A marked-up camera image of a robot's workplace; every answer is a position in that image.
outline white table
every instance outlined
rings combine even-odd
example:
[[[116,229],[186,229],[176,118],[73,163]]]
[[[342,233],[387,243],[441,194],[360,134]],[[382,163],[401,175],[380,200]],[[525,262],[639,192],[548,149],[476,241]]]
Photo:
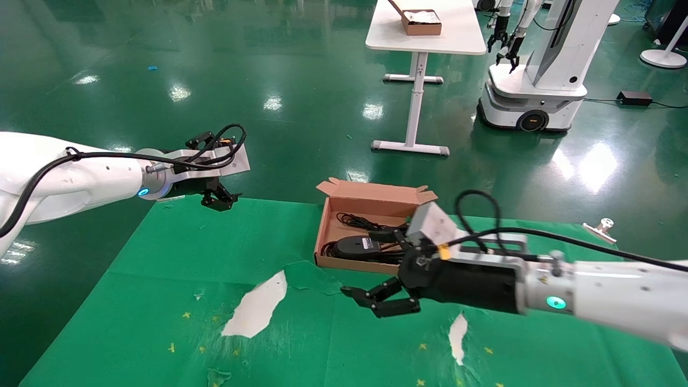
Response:
[[[435,10],[442,21],[442,34],[438,36],[407,36],[401,24],[401,16],[388,0],[378,0],[370,23],[366,47],[372,50],[410,51],[411,74],[408,76],[385,75],[385,79],[413,81],[411,92],[411,111],[406,128],[406,142],[373,141],[372,149],[391,149],[397,151],[415,151],[449,156],[448,147],[416,144],[418,117],[423,98],[423,84],[426,81],[437,81],[436,77],[425,76],[428,53],[483,55],[486,51],[485,41],[477,22],[471,0],[400,0],[404,9]]]

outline blue indicator light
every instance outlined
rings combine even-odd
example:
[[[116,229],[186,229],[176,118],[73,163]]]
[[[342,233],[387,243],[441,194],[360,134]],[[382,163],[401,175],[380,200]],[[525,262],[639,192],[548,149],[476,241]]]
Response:
[[[551,295],[547,297],[547,305],[553,307],[554,309],[564,309],[566,307],[566,301]]]

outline open cardboard box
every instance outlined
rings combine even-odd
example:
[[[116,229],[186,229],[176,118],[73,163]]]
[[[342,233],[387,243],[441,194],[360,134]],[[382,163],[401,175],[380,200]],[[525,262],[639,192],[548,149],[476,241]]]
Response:
[[[399,15],[401,15],[401,23],[404,26],[404,31],[406,31],[406,35],[409,36],[418,36],[418,35],[439,35],[442,33],[442,22],[440,21],[439,23],[412,23],[408,17],[404,14],[404,12],[421,12],[421,11],[426,11],[426,12],[432,12],[437,16],[437,12],[433,9],[412,9],[414,8],[411,3],[404,3],[403,0],[389,0],[391,3],[391,6],[394,7],[396,12],[399,12]]]
[[[412,216],[418,206],[437,199],[434,192],[425,191],[426,185],[418,188],[397,187],[330,178],[329,181],[323,181],[316,188],[328,197],[325,199],[318,239],[315,243],[315,264],[334,269],[371,271],[389,275],[396,275],[397,265],[343,260],[320,254],[323,245],[327,242],[337,241],[347,236],[366,235],[365,230],[345,226],[339,222],[337,214],[351,213],[371,222],[396,226],[406,222],[406,218]]]

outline table leg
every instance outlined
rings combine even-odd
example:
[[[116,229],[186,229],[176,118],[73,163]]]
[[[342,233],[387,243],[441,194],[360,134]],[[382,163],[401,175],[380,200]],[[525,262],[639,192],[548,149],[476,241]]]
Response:
[[[409,112],[409,123],[406,127],[406,142],[393,143],[391,141],[375,140],[370,145],[372,149],[390,149],[394,151],[414,151],[420,153],[441,154],[449,156],[448,147],[438,147],[435,145],[416,144],[416,134],[418,133],[418,119],[420,118],[420,104],[423,100],[423,79],[425,78],[425,67],[427,65],[428,53],[419,52],[416,66],[412,74],[415,74],[413,81],[413,91],[411,92],[411,110]]]
[[[409,75],[401,74],[385,74],[383,77],[384,81],[406,81],[413,82],[416,80],[416,63],[418,62],[418,53],[411,53],[411,69],[409,70]],[[444,79],[441,76],[425,76],[425,82],[443,84]]]

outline orange tag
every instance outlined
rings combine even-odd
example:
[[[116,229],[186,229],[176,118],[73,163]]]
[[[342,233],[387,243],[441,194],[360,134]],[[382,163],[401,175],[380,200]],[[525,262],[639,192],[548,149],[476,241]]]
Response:
[[[440,259],[447,261],[451,259],[451,252],[449,251],[449,245],[444,243],[437,246],[437,252],[440,253]]]

